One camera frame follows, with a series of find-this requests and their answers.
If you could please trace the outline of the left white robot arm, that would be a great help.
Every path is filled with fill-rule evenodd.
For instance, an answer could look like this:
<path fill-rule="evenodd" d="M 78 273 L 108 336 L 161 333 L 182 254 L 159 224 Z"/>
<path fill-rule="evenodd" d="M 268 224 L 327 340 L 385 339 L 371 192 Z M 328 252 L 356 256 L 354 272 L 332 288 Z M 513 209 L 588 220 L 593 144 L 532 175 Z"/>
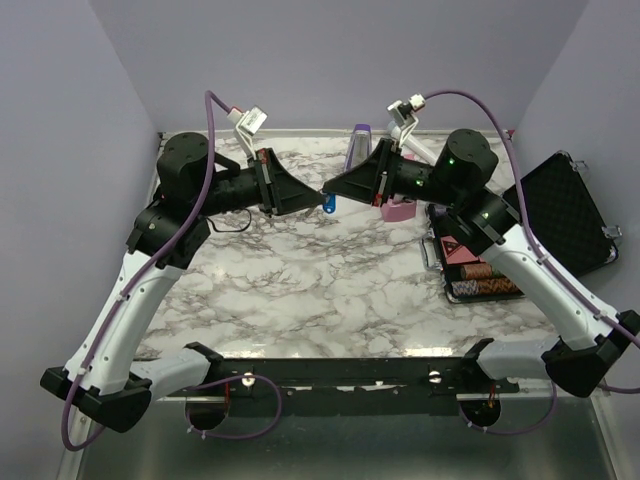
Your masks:
<path fill-rule="evenodd" d="M 320 192 L 296 179 L 262 148 L 245 167 L 195 132 L 171 137 L 157 161 L 159 185 L 136 218 L 116 284 L 89 335 L 65 365 L 47 369 L 41 386 L 96 423 L 126 432 L 149 405 L 192 387 L 214 393 L 221 357 L 193 342 L 150 363 L 134 357 L 166 294 L 210 235 L 210 217 L 256 206 L 270 216 L 314 208 Z"/>

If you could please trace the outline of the blue key tag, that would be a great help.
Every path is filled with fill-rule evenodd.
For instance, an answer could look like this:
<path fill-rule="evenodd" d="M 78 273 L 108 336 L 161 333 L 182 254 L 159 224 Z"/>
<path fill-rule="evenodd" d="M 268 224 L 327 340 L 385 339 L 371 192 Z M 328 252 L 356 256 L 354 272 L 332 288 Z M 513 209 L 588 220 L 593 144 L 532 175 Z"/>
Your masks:
<path fill-rule="evenodd" d="M 325 213 L 333 214 L 336 211 L 336 196 L 325 193 L 322 208 Z"/>

